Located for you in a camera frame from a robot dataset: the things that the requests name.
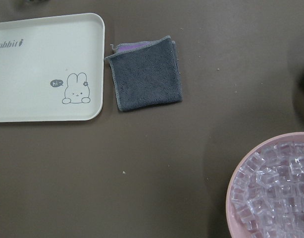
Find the cartoon rabbit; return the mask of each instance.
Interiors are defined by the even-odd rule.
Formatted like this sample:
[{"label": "cartoon rabbit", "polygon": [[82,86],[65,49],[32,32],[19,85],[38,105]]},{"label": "cartoon rabbit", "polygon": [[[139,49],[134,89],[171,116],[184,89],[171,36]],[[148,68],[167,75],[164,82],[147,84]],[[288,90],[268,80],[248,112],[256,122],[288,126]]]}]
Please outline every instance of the cartoon rabbit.
[{"label": "cartoon rabbit", "polygon": [[89,103],[89,87],[85,73],[72,73],[67,78],[67,88],[62,103]]}]

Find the table surface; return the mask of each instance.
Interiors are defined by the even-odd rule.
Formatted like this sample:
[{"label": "table surface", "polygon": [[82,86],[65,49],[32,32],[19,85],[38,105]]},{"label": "table surface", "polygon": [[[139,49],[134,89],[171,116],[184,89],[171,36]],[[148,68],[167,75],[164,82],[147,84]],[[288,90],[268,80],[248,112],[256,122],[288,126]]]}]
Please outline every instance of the table surface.
[{"label": "table surface", "polygon": [[0,123],[0,237],[225,238],[238,162],[304,131],[304,0],[0,0],[0,22],[94,12],[110,44],[177,43],[184,100]]}]

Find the gray cloth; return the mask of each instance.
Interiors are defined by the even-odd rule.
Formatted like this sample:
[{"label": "gray cloth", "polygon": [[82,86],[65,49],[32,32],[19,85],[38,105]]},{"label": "gray cloth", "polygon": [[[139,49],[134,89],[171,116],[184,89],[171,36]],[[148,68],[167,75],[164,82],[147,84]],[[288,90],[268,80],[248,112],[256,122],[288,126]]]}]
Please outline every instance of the gray cloth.
[{"label": "gray cloth", "polygon": [[110,63],[121,111],[182,101],[176,47],[169,36],[120,44],[116,52],[105,60]]}]

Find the pink bowl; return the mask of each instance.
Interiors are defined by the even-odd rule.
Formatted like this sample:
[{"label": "pink bowl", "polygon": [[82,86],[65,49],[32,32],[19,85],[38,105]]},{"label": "pink bowl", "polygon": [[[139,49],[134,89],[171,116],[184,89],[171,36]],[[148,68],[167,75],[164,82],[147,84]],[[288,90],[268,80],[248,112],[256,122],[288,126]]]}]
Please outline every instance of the pink bowl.
[{"label": "pink bowl", "polygon": [[236,216],[236,211],[234,206],[231,203],[230,199],[230,189],[231,189],[231,184],[233,180],[235,179],[236,173],[241,167],[241,165],[245,162],[245,160],[253,154],[255,151],[259,150],[262,146],[268,145],[268,144],[274,144],[277,142],[281,141],[298,141],[298,142],[304,142],[304,132],[294,132],[294,133],[288,133],[288,134],[283,134],[283,135],[278,135],[275,136],[269,140],[266,140],[265,142],[259,144],[255,148],[253,148],[238,164],[236,167],[235,171],[233,172],[228,190],[227,190],[227,197],[226,197],[226,215],[227,215],[227,222],[228,222],[228,227],[229,231],[231,234],[232,238],[250,238],[251,234],[247,230],[245,224],[242,224],[240,219],[237,218]]}]

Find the rectangular tray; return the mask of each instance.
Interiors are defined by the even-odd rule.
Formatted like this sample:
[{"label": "rectangular tray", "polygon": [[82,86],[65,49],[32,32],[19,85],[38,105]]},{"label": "rectangular tray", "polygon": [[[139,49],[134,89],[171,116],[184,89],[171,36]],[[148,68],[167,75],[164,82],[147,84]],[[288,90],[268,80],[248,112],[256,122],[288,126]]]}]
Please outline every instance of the rectangular tray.
[{"label": "rectangular tray", "polygon": [[103,57],[94,13],[0,23],[0,122],[94,118]]}]

